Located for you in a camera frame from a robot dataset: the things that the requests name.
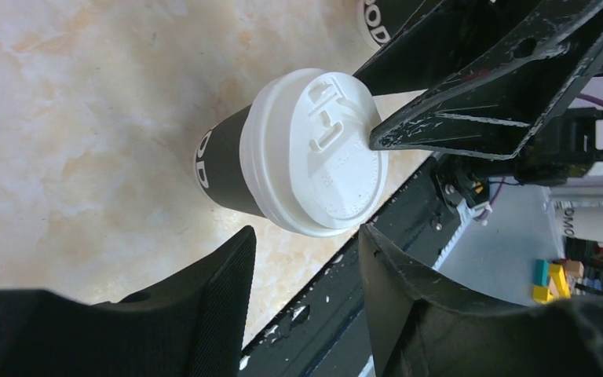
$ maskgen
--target white plastic lid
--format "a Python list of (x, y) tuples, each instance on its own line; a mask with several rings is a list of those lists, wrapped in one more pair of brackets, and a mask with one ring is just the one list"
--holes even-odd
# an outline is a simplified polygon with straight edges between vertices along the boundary
[(367, 87), (347, 74), (304, 69), (266, 86), (240, 145), (244, 178), (262, 213), (307, 236), (364, 222), (387, 175), (386, 152), (368, 148), (380, 122)]

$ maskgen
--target white lettering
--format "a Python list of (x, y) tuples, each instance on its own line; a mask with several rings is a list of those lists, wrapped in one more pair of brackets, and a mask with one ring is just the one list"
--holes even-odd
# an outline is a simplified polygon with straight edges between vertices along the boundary
[(376, 27), (382, 21), (382, 15), (380, 14), (380, 8), (376, 4), (369, 5), (364, 10), (364, 17), (366, 17), (366, 25), (370, 27)]
[(198, 181), (205, 189), (209, 188), (209, 180), (206, 179), (206, 169), (204, 168), (204, 161), (198, 161), (196, 163), (196, 169), (198, 174)]
[(209, 143), (209, 136), (211, 136), (211, 131), (207, 132), (206, 135), (204, 135), (204, 137), (202, 138), (202, 140), (199, 143), (198, 152), (197, 152), (198, 159), (201, 159), (202, 156), (204, 155), (204, 150), (206, 149), (206, 145)]
[(366, 25), (369, 26), (369, 32), (371, 33), (371, 37), (374, 41), (376, 41), (380, 45), (384, 45), (389, 42), (392, 38), (387, 28), (384, 25), (381, 25), (382, 22), (382, 14), (380, 13), (380, 8), (375, 4), (377, 0), (364, 0), (364, 5), (366, 8), (364, 9), (364, 20), (366, 21)]
[(371, 37), (373, 37), (373, 39), (381, 45), (384, 45), (391, 39), (387, 29), (385, 29), (384, 26), (378, 26), (377, 28), (371, 30)]
[[(206, 145), (209, 144), (209, 136), (211, 136), (211, 131), (207, 132), (206, 135), (202, 138), (199, 143), (197, 150), (197, 159), (201, 159), (204, 156), (204, 151), (206, 150)], [(209, 178), (206, 176), (206, 168), (204, 167), (204, 161), (196, 161), (196, 174), (198, 177), (199, 183), (205, 189), (209, 188)]]

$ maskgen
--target coffee cup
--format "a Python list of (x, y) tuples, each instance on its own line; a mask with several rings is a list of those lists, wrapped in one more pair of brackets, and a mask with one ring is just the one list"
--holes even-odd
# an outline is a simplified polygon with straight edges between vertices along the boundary
[(603, 242), (603, 207), (559, 208), (556, 222), (564, 236)]
[(380, 122), (351, 75), (291, 72), (204, 135), (194, 158), (199, 187), (222, 207), (288, 231), (335, 236), (366, 221), (382, 195), (388, 157), (368, 148)]
[(379, 49), (405, 25), (420, 0), (358, 0), (357, 27), (364, 41)]

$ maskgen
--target beige marble surface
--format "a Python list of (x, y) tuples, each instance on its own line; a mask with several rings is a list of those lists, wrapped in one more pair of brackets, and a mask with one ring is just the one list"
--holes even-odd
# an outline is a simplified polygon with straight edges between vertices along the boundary
[[(373, 51), (354, 7), (1, 0), (0, 287), (116, 301), (252, 224), (251, 339), (349, 234), (314, 240), (221, 209), (194, 185), (191, 156), (270, 80), (297, 68), (358, 68)], [(380, 109), (405, 100), (380, 100)], [(386, 191), (425, 157), (391, 155)]]

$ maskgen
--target teal toy block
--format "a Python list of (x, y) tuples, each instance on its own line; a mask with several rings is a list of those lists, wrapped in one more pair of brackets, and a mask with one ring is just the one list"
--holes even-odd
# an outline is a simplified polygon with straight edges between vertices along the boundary
[(533, 284), (540, 287), (549, 285), (549, 262), (543, 259), (535, 261), (535, 282)]

